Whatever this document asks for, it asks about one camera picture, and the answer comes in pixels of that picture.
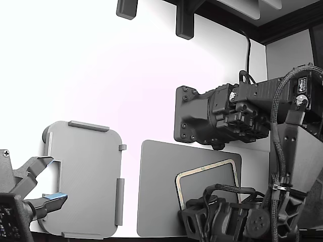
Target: dark ceiling trim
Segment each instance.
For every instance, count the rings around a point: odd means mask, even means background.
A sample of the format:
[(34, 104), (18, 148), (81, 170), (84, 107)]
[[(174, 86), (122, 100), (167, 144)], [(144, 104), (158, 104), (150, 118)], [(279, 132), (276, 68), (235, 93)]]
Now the dark ceiling trim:
[[(164, 0), (177, 5), (178, 0)], [(284, 15), (257, 27), (238, 16), (210, 3), (203, 3), (196, 14), (233, 31), (243, 30), (254, 41), (267, 45), (323, 23), (323, 0)]]
[(260, 26), (260, 43), (267, 45), (321, 23), (323, 1), (318, 1)]

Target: mounting hole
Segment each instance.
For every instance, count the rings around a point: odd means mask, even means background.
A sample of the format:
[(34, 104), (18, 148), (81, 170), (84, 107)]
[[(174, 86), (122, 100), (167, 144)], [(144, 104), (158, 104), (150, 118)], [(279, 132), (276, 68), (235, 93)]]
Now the mounting hole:
[(195, 233), (196, 229), (195, 229), (195, 226), (194, 226), (193, 219), (191, 217), (187, 217), (187, 224), (188, 224), (188, 228), (190, 229), (190, 231), (192, 233)]

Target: black bracket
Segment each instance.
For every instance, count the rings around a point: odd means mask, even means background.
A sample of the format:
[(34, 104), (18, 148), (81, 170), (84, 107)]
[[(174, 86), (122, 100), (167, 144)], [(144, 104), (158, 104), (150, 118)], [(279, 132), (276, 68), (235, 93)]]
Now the black bracket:
[(117, 15), (132, 20), (137, 15), (138, 0), (118, 0)]
[(179, 0), (176, 13), (176, 35), (191, 39), (194, 37), (194, 14), (205, 0)]

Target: gray panel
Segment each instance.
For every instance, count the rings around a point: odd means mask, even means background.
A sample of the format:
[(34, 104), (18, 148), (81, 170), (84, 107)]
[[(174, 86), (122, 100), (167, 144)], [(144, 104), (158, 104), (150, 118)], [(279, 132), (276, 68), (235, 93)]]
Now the gray panel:
[[(179, 223), (177, 216), (180, 206), (175, 177), (181, 172), (226, 159), (235, 161), (240, 184), (241, 156), (239, 154), (151, 140), (144, 141), (140, 165), (138, 235), (141, 237), (186, 236), (185, 229)], [(183, 177), (181, 181), (185, 200), (200, 198), (208, 185), (216, 183), (233, 185), (230, 165), (223, 165), (185, 178)], [(237, 201), (237, 197), (232, 194), (220, 194), (225, 195), (231, 202)]]
[(268, 79), (284, 77), (294, 67), (313, 63), (309, 31), (305, 30), (266, 46)]
[(71, 238), (112, 236), (116, 224), (122, 224), (123, 207), (118, 204), (124, 184), (119, 179), (122, 141), (118, 133), (108, 127), (60, 121), (46, 128), (44, 137), (45, 155), (61, 162), (58, 190), (68, 199), (61, 210), (38, 221), (41, 227)]

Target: metal mounting plate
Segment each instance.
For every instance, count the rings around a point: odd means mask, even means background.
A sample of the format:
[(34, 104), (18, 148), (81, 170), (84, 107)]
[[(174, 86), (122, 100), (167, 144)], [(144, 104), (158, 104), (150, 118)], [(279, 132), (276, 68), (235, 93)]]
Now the metal mounting plate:
[[(146, 140), (142, 144), (137, 232), (141, 237), (186, 236), (177, 213), (180, 210), (176, 176), (184, 171), (232, 159), (241, 183), (241, 156), (215, 150)], [(185, 202), (198, 199), (212, 184), (234, 186), (232, 165), (226, 164), (181, 178)], [(223, 192), (221, 197), (237, 202), (237, 196)]]

